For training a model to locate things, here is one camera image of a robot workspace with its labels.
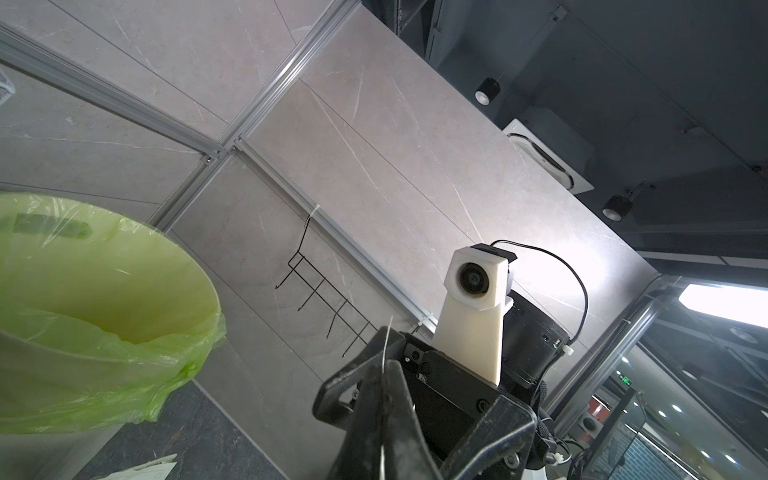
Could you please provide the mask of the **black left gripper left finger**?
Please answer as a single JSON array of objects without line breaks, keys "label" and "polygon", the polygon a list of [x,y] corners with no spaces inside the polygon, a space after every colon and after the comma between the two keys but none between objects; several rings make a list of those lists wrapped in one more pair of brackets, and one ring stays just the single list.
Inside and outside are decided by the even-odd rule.
[{"label": "black left gripper left finger", "polygon": [[367,373],[343,443],[345,479],[439,479],[401,364]]}]

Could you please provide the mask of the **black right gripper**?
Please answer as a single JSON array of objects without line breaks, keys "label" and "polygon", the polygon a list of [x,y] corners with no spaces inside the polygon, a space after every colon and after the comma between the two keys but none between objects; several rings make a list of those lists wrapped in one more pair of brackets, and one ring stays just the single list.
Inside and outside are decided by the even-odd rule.
[{"label": "black right gripper", "polygon": [[499,398],[522,409],[523,419],[537,421],[526,403],[418,337],[390,327],[380,328],[355,358],[320,386],[312,406],[314,418],[348,429],[354,406],[342,401],[342,396],[361,387],[371,368],[381,369],[382,361],[399,359],[426,443],[442,462]]}]

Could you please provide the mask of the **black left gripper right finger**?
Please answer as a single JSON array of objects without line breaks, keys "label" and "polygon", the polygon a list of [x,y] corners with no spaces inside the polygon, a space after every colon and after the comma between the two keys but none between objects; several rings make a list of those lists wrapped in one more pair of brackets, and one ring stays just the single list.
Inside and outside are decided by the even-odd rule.
[{"label": "black left gripper right finger", "polygon": [[498,397],[440,467],[444,479],[521,479],[536,416],[526,404]]}]

